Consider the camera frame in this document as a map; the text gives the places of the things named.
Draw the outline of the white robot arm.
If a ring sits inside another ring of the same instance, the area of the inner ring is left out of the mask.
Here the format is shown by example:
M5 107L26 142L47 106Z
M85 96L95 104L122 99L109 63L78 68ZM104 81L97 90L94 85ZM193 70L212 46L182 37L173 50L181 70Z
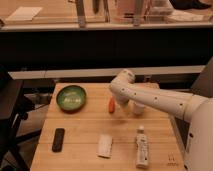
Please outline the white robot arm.
M124 69L110 82L117 103L125 106L132 100L189 123L184 171L213 171L213 98L137 86L134 81L134 73Z

